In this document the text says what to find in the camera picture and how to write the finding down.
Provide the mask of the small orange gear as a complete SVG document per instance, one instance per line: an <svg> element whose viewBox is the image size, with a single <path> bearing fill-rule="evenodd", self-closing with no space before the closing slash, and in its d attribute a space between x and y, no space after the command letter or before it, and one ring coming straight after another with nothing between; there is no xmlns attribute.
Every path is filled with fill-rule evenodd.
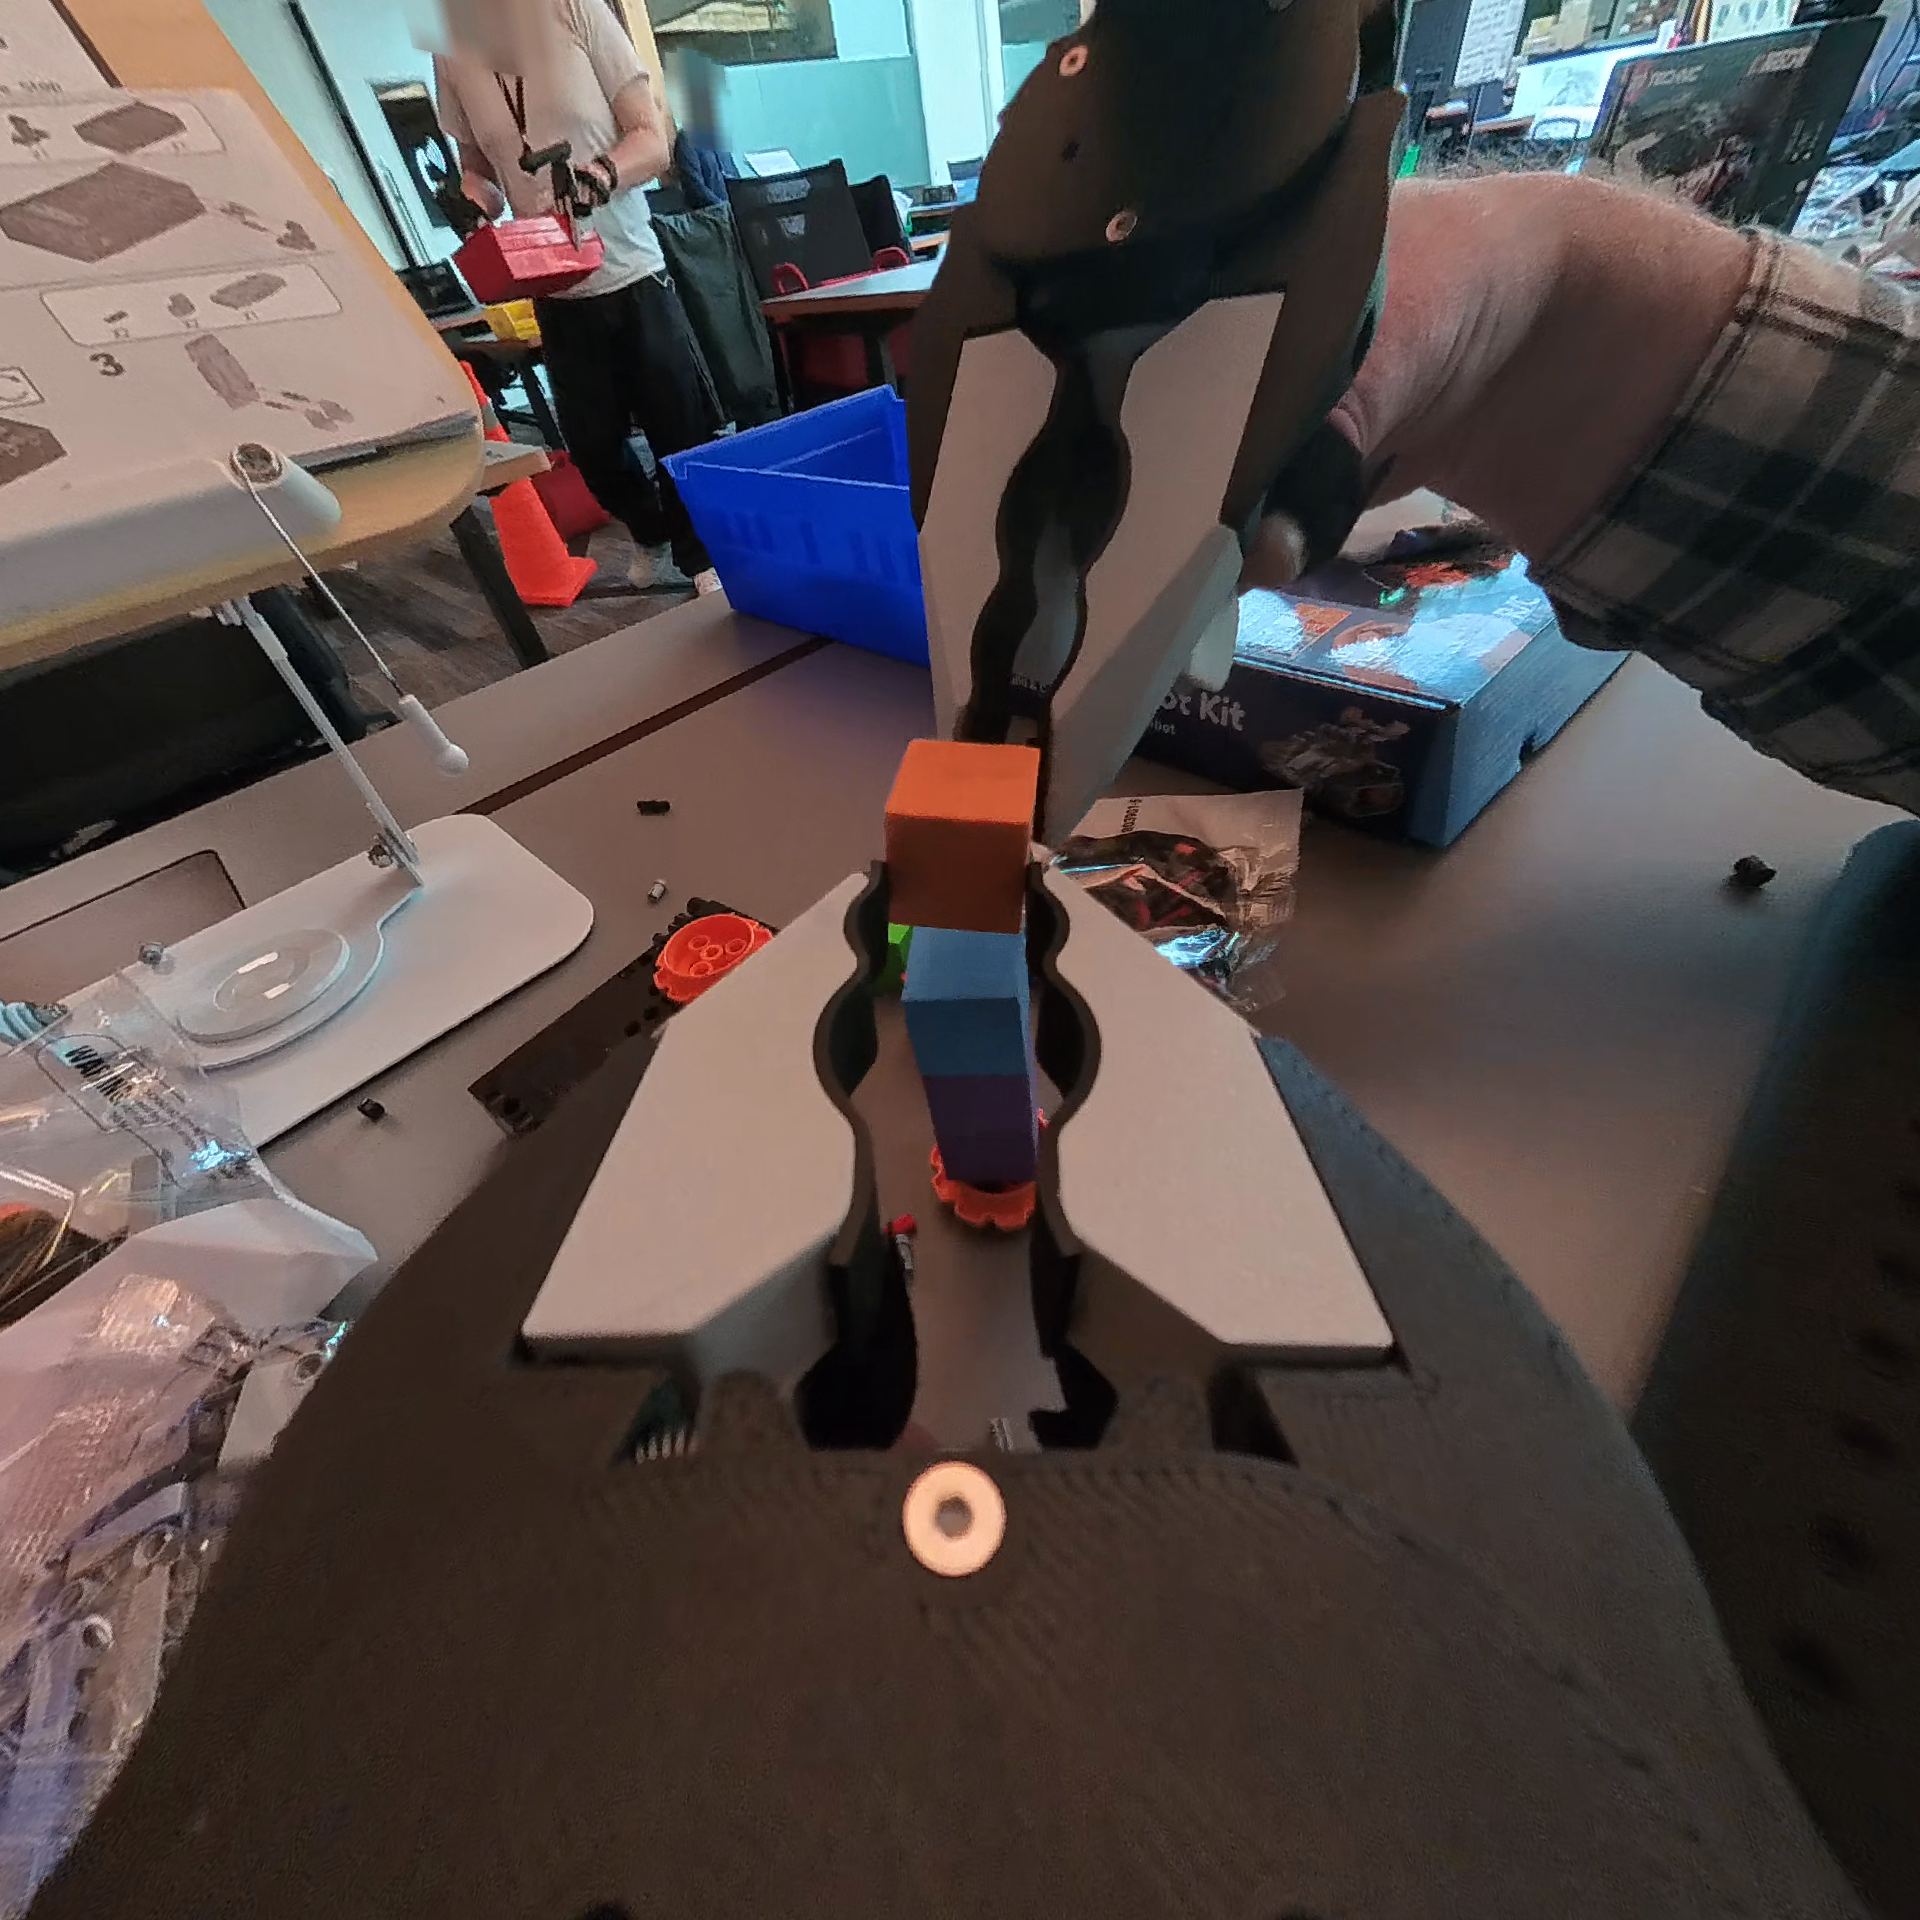
<svg viewBox="0 0 1920 1920"><path fill-rule="evenodd" d="M1016 1237L1037 1209L1037 1183L971 1185L950 1174L940 1145L927 1150L933 1201L963 1229Z"/></svg>

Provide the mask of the person's right hand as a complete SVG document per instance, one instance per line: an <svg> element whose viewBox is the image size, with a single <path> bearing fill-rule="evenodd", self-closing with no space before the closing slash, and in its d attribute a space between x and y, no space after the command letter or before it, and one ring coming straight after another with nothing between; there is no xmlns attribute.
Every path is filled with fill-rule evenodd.
<svg viewBox="0 0 1920 1920"><path fill-rule="evenodd" d="M1552 563L1667 433L1757 246L1586 176L1397 183L1378 325L1328 418L1350 514L1429 493Z"/></svg>

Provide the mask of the clear bag of dark parts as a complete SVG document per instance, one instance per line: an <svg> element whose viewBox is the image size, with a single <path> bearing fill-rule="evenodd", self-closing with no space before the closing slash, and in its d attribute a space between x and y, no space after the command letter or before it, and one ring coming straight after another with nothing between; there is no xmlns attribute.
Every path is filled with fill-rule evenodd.
<svg viewBox="0 0 1920 1920"><path fill-rule="evenodd" d="M1281 999L1304 802L1292 788L1114 796L1051 867L1167 965L1256 1021Z"/></svg>

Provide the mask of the black office chair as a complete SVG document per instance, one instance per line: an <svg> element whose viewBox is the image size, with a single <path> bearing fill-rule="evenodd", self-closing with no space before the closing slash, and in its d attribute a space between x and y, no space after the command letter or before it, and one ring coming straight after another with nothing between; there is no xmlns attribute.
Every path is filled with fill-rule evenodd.
<svg viewBox="0 0 1920 1920"><path fill-rule="evenodd" d="M892 183L850 181L833 158L725 183L731 232L760 301L911 265Z"/></svg>

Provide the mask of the person's right forearm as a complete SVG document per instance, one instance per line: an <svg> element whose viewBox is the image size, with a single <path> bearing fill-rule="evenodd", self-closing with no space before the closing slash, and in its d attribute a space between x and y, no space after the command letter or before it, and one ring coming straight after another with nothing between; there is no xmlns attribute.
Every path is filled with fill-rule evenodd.
<svg viewBox="0 0 1920 1920"><path fill-rule="evenodd" d="M1529 571L1822 790L1918 815L1916 290L1747 232L1731 319L1651 448Z"/></svg>

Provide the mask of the orange cube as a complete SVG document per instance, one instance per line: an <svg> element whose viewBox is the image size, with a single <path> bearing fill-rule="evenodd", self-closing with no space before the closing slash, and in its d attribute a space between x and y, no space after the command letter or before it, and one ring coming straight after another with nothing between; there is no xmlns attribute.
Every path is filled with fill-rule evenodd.
<svg viewBox="0 0 1920 1920"><path fill-rule="evenodd" d="M1039 774L1034 747L910 740L881 811L887 918L1019 934Z"/></svg>

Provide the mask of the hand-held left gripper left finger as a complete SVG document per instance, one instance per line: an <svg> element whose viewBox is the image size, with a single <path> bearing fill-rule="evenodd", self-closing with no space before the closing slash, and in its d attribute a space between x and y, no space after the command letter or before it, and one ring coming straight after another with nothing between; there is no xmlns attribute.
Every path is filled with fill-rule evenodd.
<svg viewBox="0 0 1920 1920"><path fill-rule="evenodd" d="M887 925L873 865L666 1023L526 1310L532 1356L803 1380L900 1345L903 1282L851 1105Z"/></svg>

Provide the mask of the large orange gear wheel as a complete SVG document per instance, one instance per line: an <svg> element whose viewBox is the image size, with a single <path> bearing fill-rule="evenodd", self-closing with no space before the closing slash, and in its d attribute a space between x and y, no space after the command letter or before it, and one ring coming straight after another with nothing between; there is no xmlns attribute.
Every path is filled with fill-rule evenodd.
<svg viewBox="0 0 1920 1920"><path fill-rule="evenodd" d="M670 930L651 967L651 987L685 1006L773 941L773 930L730 911L698 915Z"/></svg>

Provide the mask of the blue cube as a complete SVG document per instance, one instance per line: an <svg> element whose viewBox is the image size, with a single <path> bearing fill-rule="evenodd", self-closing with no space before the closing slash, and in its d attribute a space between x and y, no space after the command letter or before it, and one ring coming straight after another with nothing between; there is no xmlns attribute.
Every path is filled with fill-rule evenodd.
<svg viewBox="0 0 1920 1920"><path fill-rule="evenodd" d="M1019 930L915 927L902 1011L923 1081L1031 1075L1029 971Z"/></svg>

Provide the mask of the clear bag of grey parts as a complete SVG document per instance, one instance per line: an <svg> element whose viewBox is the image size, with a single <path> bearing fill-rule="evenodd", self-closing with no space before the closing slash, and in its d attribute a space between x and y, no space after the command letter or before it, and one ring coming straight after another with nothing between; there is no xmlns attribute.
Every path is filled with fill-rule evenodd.
<svg viewBox="0 0 1920 1920"><path fill-rule="evenodd" d="M142 1275L4 1325L5 1853L49 1853L126 1762L238 1495L347 1329L249 1333Z"/></svg>

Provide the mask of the orange traffic cone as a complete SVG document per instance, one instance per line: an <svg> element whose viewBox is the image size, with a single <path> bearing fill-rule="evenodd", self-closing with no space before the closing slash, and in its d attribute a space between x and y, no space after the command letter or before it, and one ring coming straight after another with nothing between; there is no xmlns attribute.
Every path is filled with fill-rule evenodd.
<svg viewBox="0 0 1920 1920"><path fill-rule="evenodd" d="M593 583L597 569L570 551L533 485L533 474L547 470L546 456L539 455L536 468L526 467L523 461L533 459L536 451L512 440L494 418L491 403L472 368L461 362L460 371L482 413L488 443L482 496L491 505L491 529L506 574L530 609L570 610Z"/></svg>

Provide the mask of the blue robot kit box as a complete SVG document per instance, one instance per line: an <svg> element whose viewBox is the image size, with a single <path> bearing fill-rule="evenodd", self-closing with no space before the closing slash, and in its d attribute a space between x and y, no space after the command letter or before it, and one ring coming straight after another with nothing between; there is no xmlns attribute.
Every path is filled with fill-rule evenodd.
<svg viewBox="0 0 1920 1920"><path fill-rule="evenodd" d="M1620 670L1565 639L1472 516L1403 525L1288 589L1246 589L1218 689L1178 682L1138 756L1450 848Z"/></svg>

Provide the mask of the white book stand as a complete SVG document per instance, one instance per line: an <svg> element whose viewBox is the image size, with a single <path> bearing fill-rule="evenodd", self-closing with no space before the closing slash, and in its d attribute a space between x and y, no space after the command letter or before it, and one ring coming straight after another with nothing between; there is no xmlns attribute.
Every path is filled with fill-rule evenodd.
<svg viewBox="0 0 1920 1920"><path fill-rule="evenodd" d="M84 589L147 607L199 576L187 607L252 639L372 819L372 850L182 938L134 947L129 918L103 922L96 982L57 956L59 999L135 996L259 1146L554 971L593 927L587 898L488 819L404 828L242 592L268 564L315 573L340 522L335 493L266 445L4 507L5 623L76 618Z"/></svg>

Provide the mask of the purple cube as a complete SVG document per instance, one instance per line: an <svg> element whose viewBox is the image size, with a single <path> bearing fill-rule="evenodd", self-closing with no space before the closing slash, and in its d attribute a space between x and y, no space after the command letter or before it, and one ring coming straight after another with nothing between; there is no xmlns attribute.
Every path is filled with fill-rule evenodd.
<svg viewBox="0 0 1920 1920"><path fill-rule="evenodd" d="M1036 1181L1039 1100L1034 1076L933 1073L921 1078L931 1145L943 1176L967 1188L1019 1188Z"/></svg>

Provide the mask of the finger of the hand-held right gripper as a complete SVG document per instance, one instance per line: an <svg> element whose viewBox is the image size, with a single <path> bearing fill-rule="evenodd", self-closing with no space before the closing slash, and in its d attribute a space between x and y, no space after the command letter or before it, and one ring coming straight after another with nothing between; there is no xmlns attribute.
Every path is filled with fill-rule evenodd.
<svg viewBox="0 0 1920 1920"><path fill-rule="evenodd" d="M1126 376L1115 426L1129 468L1051 697L1041 839L1066 839L1107 793L1233 602L1239 537L1222 512L1281 313L1277 290L1207 301Z"/></svg>
<svg viewBox="0 0 1920 1920"><path fill-rule="evenodd" d="M1078 751L1090 647L1090 361L967 339L933 420L915 384L919 573L935 730Z"/></svg>

